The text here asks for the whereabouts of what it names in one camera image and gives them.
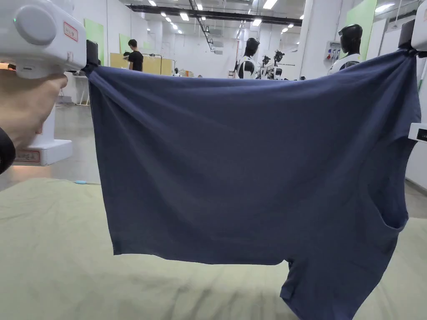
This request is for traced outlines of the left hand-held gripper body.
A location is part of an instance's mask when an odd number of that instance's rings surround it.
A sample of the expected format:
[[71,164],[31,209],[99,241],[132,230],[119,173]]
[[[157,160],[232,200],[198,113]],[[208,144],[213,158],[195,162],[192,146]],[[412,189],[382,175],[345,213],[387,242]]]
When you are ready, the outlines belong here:
[[[73,17],[72,0],[2,0],[0,58],[21,78],[38,79],[98,65],[98,46]],[[14,165],[48,166],[73,153],[70,140],[54,138],[55,111],[35,139],[16,153]]]

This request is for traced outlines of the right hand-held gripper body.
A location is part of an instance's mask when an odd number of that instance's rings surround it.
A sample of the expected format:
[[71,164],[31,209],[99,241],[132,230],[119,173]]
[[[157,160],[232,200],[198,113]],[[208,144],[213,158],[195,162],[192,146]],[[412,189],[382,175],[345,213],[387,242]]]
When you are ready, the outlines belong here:
[[[420,5],[415,19],[402,25],[398,42],[398,49],[407,50],[419,58],[427,57],[427,6]],[[409,130],[409,139],[418,142],[427,142],[427,124],[412,123]]]

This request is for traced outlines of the person's left hand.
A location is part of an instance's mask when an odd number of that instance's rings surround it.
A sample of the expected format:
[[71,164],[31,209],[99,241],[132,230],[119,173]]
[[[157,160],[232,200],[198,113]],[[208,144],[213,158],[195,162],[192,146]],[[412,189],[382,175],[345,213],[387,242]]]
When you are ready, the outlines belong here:
[[64,74],[25,79],[11,70],[0,71],[0,127],[15,149],[32,142],[67,83]]

